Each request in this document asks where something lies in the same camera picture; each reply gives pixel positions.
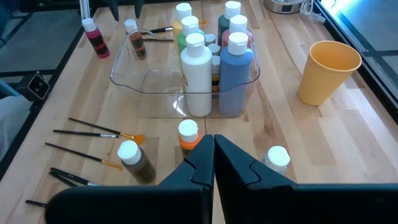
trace wooden table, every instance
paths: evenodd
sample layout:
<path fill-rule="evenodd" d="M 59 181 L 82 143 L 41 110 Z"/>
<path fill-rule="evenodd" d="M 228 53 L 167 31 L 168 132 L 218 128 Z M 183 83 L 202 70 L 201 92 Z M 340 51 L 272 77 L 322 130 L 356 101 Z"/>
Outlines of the wooden table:
<path fill-rule="evenodd" d="M 223 1 L 190 2 L 193 14 L 205 19 L 206 33 L 216 34 Z M 145 5 L 139 27 L 169 26 L 177 3 Z M 103 185 L 134 185 L 126 171 L 104 166 L 44 146 L 51 142 L 120 163 L 116 151 L 125 139 L 59 135 L 53 129 L 94 129 L 68 117 L 126 133 L 144 133 L 143 148 L 157 168 L 156 183 L 182 161 L 177 126 L 181 119 L 139 119 L 131 102 L 110 83 L 115 56 L 125 38 L 123 22 L 135 18 L 134 8 L 119 8 L 116 22 L 109 9 L 98 9 L 95 21 L 111 56 L 98 59 L 83 36 L 55 88 L 38 115 L 0 183 L 0 224 L 44 223 L 44 210 L 26 205 L 47 202 L 67 186 L 48 175 L 58 167 Z M 247 110 L 234 119 L 196 119 L 206 134 L 225 135 L 250 155 L 260 158 L 271 146 L 288 149 L 292 158 L 287 176 L 300 183 L 397 182 L 398 127 L 358 73 L 321 106 L 303 104 L 296 95 L 310 46 L 331 39 L 321 25 L 299 14 L 267 11 L 262 0 L 243 1 L 242 14 L 256 38 L 260 81 Z M 213 223 L 224 223 L 220 197 L 214 196 Z"/>

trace small paint bottle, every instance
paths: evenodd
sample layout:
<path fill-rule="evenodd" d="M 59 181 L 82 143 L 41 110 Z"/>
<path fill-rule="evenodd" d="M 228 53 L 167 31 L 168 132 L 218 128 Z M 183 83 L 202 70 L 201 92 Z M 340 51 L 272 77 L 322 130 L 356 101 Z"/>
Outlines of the small paint bottle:
<path fill-rule="evenodd" d="M 282 146 L 272 146 L 261 158 L 261 162 L 279 174 L 285 175 L 290 156 Z"/>
<path fill-rule="evenodd" d="M 209 44 L 209 46 L 207 46 L 207 47 L 211 50 L 212 55 L 220 56 L 221 47 L 219 45 Z"/>
<path fill-rule="evenodd" d="M 91 45 L 94 47 L 94 51 L 99 58 L 106 58 L 111 55 L 108 50 L 108 47 L 105 44 L 104 38 L 101 35 L 100 30 L 94 23 L 92 18 L 83 19 L 82 22 L 83 27 L 85 28 L 85 33 L 90 41 Z"/>
<path fill-rule="evenodd" d="M 201 134 L 198 124 L 191 119 L 183 120 L 178 126 L 178 141 L 182 155 L 186 158 L 200 142 Z"/>
<path fill-rule="evenodd" d="M 140 184 L 149 184 L 156 178 L 156 170 L 144 151 L 132 141 L 124 141 L 118 150 L 123 166 Z"/>
<path fill-rule="evenodd" d="M 209 46 L 209 44 L 215 44 L 216 43 L 216 35 L 214 34 L 206 34 L 205 37 L 205 46 Z"/>
<path fill-rule="evenodd" d="M 138 60 L 145 60 L 147 58 L 147 51 L 142 40 L 141 32 L 138 31 L 137 23 L 134 19 L 124 21 L 124 28 L 126 34 L 129 36 L 131 45 L 134 49 L 134 55 Z"/>
<path fill-rule="evenodd" d="M 220 92 L 220 88 L 218 87 L 220 82 L 220 56 L 217 55 L 211 57 L 211 81 L 211 92 Z M 218 99 L 218 94 L 213 94 L 213 99 Z"/>

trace white bottle cap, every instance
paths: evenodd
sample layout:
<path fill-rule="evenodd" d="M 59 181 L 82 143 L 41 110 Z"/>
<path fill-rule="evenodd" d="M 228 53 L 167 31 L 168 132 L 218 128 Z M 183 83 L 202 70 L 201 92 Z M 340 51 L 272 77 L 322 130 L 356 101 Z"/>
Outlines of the white bottle cap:
<path fill-rule="evenodd" d="M 94 20 L 92 18 L 83 19 L 81 23 L 83 24 L 83 27 L 87 32 L 93 32 L 94 30 L 97 29 L 97 26 L 95 25 Z"/>
<path fill-rule="evenodd" d="M 183 120 L 178 126 L 178 133 L 184 142 L 194 142 L 199 136 L 198 124 L 191 119 Z"/>
<path fill-rule="evenodd" d="M 127 165 L 134 165 L 141 159 L 141 150 L 138 145 L 132 141 L 124 141 L 118 150 L 119 158 Z"/>
<path fill-rule="evenodd" d="M 220 56 L 213 55 L 211 56 L 211 74 L 219 74 L 220 73 Z"/>
<path fill-rule="evenodd" d="M 228 1 L 225 3 L 224 17 L 230 20 L 232 17 L 241 13 L 241 3 L 236 1 Z"/>
<path fill-rule="evenodd" d="M 205 45 L 208 46 L 209 44 L 215 44 L 216 43 L 216 35 L 214 34 L 206 34 L 205 38 Z"/>
<path fill-rule="evenodd" d="M 282 146 L 272 146 L 267 153 L 269 164 L 268 167 L 272 170 L 279 172 L 284 170 L 290 162 L 290 156 Z"/>
<path fill-rule="evenodd" d="M 202 34 L 190 34 L 186 38 L 186 41 L 188 55 L 201 56 L 205 51 L 205 37 Z"/>
<path fill-rule="evenodd" d="M 248 28 L 248 19 L 246 16 L 236 15 L 229 20 L 229 33 L 244 32 Z"/>
<path fill-rule="evenodd" d="M 220 56 L 221 47 L 218 44 L 209 44 L 209 46 L 207 46 L 207 47 L 211 50 L 212 55 Z"/>
<path fill-rule="evenodd" d="M 177 20 L 181 22 L 181 20 L 187 16 L 192 16 L 192 8 L 188 3 L 180 3 L 175 7 L 175 15 L 177 16 Z"/>
<path fill-rule="evenodd" d="M 134 19 L 128 19 L 124 21 L 124 28 L 126 29 L 126 32 L 129 34 L 130 32 L 137 30 L 137 23 Z"/>
<path fill-rule="evenodd" d="M 186 37 L 199 32 L 199 20 L 195 16 L 187 16 L 181 20 L 182 34 Z"/>
<path fill-rule="evenodd" d="M 248 46 L 248 35 L 243 32 L 235 32 L 228 37 L 228 52 L 231 55 L 242 55 Z"/>

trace red paint bottle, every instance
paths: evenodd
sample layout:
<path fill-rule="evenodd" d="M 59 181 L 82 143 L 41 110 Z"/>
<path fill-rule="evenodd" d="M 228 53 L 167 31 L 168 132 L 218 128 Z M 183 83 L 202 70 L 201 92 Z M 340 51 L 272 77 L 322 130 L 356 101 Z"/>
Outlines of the red paint bottle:
<path fill-rule="evenodd" d="M 86 31 L 86 36 L 91 45 L 94 47 L 94 50 L 97 53 L 98 57 L 108 57 L 111 53 L 109 52 L 108 47 L 105 44 L 100 30 L 95 25 L 94 20 L 92 18 L 86 18 L 83 19 L 81 23 L 83 24 L 83 27 Z"/>

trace paint bottle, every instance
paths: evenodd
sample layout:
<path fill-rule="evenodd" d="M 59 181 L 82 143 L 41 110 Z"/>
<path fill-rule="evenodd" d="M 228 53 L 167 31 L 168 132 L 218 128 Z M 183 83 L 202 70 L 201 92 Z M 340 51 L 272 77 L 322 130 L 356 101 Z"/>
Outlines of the paint bottle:
<path fill-rule="evenodd" d="M 214 34 L 206 34 L 205 37 L 205 46 L 209 46 L 209 44 L 215 44 L 216 43 L 216 35 Z"/>
<path fill-rule="evenodd" d="M 174 47 L 175 51 L 177 53 L 177 64 L 178 68 L 180 69 L 180 75 L 181 79 L 183 81 L 184 77 L 182 74 L 182 69 L 181 69 L 181 60 L 180 60 L 180 52 L 178 51 L 178 43 L 177 43 L 177 37 L 181 33 L 182 30 L 182 24 L 181 20 L 187 16 L 192 16 L 192 8 L 191 5 L 188 3 L 180 3 L 176 5 L 175 7 L 175 19 L 173 20 L 173 40 L 174 40 Z"/>
<path fill-rule="evenodd" d="M 85 28 L 85 33 L 90 41 L 91 45 L 94 47 L 94 51 L 99 58 L 106 58 L 111 53 L 108 50 L 108 47 L 105 44 L 104 38 L 101 35 L 100 30 L 94 23 L 92 18 L 86 18 L 81 21 L 83 27 Z"/>
<path fill-rule="evenodd" d="M 200 139 L 201 134 L 196 122 L 186 119 L 180 123 L 178 126 L 178 141 L 184 158 L 192 152 L 192 149 L 199 143 Z"/>
<path fill-rule="evenodd" d="M 181 52 L 181 65 L 187 81 L 188 111 L 194 116 L 208 115 L 211 111 L 211 51 L 205 47 L 204 35 L 188 35 L 187 48 Z"/>
<path fill-rule="evenodd" d="M 221 47 L 219 45 L 209 44 L 207 47 L 210 49 L 212 55 L 220 56 Z"/>
<path fill-rule="evenodd" d="M 229 29 L 223 32 L 223 40 L 221 43 L 221 48 L 228 45 L 228 37 L 234 32 L 244 32 L 248 35 L 248 47 L 251 48 L 252 34 L 250 30 L 247 29 L 248 19 L 246 16 L 236 15 L 229 20 Z"/>
<path fill-rule="evenodd" d="M 241 3 L 236 1 L 228 1 L 225 3 L 224 15 L 218 18 L 218 40 L 217 44 L 221 46 L 223 32 L 229 29 L 229 20 L 241 14 Z"/>
<path fill-rule="evenodd" d="M 118 150 L 123 166 L 140 184 L 149 184 L 155 180 L 156 170 L 144 151 L 132 141 L 124 141 Z"/>
<path fill-rule="evenodd" d="M 213 55 L 211 57 L 211 91 L 218 93 L 220 88 L 218 84 L 220 82 L 220 56 Z M 213 94 L 213 99 L 218 99 L 218 94 Z"/>
<path fill-rule="evenodd" d="M 129 40 L 134 49 L 134 55 L 138 60 L 144 60 L 147 58 L 147 51 L 142 40 L 141 32 L 138 31 L 137 23 L 134 19 L 128 19 L 124 21 L 124 28 L 126 34 L 129 36 Z"/>
<path fill-rule="evenodd" d="M 285 175 L 290 162 L 289 154 L 282 146 L 272 146 L 261 158 L 261 162 L 279 174 Z"/>
<path fill-rule="evenodd" d="M 181 20 L 182 31 L 177 37 L 178 52 L 181 56 L 183 49 L 187 47 L 187 36 L 194 33 L 199 33 L 206 36 L 205 33 L 199 29 L 199 20 L 195 16 L 187 16 Z"/>
<path fill-rule="evenodd" d="M 220 53 L 220 95 L 218 109 L 225 116 L 239 116 L 244 110 L 246 85 L 253 52 L 247 47 L 248 35 L 229 35 L 228 46 Z"/>

